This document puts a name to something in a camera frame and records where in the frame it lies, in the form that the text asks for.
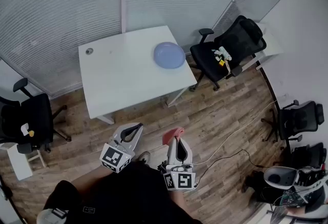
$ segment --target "person's hand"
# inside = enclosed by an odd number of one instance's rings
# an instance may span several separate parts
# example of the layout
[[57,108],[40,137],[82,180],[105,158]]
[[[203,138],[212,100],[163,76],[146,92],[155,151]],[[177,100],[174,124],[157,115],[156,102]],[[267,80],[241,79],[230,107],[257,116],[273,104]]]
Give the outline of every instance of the person's hand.
[[302,215],[305,214],[305,207],[294,208],[294,207],[287,207],[288,212],[292,213],[293,215]]

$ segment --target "black office chair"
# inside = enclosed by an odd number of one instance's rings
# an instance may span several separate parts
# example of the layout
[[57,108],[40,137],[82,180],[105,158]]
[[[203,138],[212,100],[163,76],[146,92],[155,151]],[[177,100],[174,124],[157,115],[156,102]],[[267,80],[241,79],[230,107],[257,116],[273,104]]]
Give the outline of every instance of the black office chair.
[[[214,39],[214,42],[204,43],[209,34],[213,34],[213,30],[209,28],[200,29],[199,33],[202,39],[198,45],[190,48],[190,52],[195,60],[195,65],[190,65],[191,68],[201,70],[201,74],[197,80],[197,84],[190,87],[190,91],[195,91],[200,81],[206,75],[214,84],[214,91],[217,91],[220,86],[218,81],[226,77],[226,79],[237,76],[242,72],[240,62],[247,56],[264,50],[267,47],[261,29],[246,17],[240,15],[234,21],[232,26],[222,35]],[[227,68],[221,67],[215,59],[212,50],[218,50],[223,46],[232,60],[229,61],[231,74],[228,75]]]
[[[17,143],[18,152],[28,154],[42,145],[50,152],[49,143],[53,141],[54,133],[70,142],[71,137],[64,137],[53,128],[53,119],[67,106],[62,106],[52,114],[47,94],[32,96],[25,89],[27,83],[28,80],[23,78],[13,88],[14,92],[21,90],[29,97],[22,104],[0,97],[0,144]],[[28,123],[29,131],[34,131],[33,137],[23,135],[21,126],[25,123]]]
[[264,118],[261,119],[262,122],[271,125],[272,130],[263,142],[266,142],[275,133],[276,140],[278,141],[278,132],[281,140],[297,140],[300,142],[302,140],[302,135],[298,137],[290,138],[302,132],[315,132],[318,130],[318,125],[324,122],[323,107],[321,104],[316,104],[314,101],[310,101],[301,108],[291,108],[291,106],[299,106],[299,102],[294,100],[294,102],[281,110],[278,110],[278,121],[276,120],[275,113],[273,109],[272,112],[273,121],[268,121]]

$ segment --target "black shirt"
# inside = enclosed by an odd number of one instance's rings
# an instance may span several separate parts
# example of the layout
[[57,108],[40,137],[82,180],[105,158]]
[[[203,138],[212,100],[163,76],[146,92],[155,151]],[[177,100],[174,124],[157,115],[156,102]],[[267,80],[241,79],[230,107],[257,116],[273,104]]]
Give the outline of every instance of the black shirt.
[[173,202],[159,171],[132,162],[120,173],[103,178],[82,201],[77,189],[61,181],[44,209],[69,210],[71,223],[200,223]]

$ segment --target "red cloth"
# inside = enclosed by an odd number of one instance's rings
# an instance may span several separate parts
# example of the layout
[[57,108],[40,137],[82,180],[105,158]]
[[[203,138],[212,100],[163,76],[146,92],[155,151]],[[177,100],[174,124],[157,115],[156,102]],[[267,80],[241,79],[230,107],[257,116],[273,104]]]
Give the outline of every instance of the red cloth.
[[169,142],[173,137],[176,137],[176,139],[179,141],[180,136],[185,132],[184,128],[174,128],[166,132],[162,137],[162,143],[163,145],[169,145]]

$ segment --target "blue plate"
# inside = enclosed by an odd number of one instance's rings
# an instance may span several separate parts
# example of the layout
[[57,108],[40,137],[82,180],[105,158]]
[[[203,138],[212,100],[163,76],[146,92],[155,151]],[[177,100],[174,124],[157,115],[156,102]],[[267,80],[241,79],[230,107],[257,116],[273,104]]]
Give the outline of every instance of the blue plate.
[[155,47],[154,60],[160,67],[175,69],[183,65],[186,55],[179,45],[164,42]]

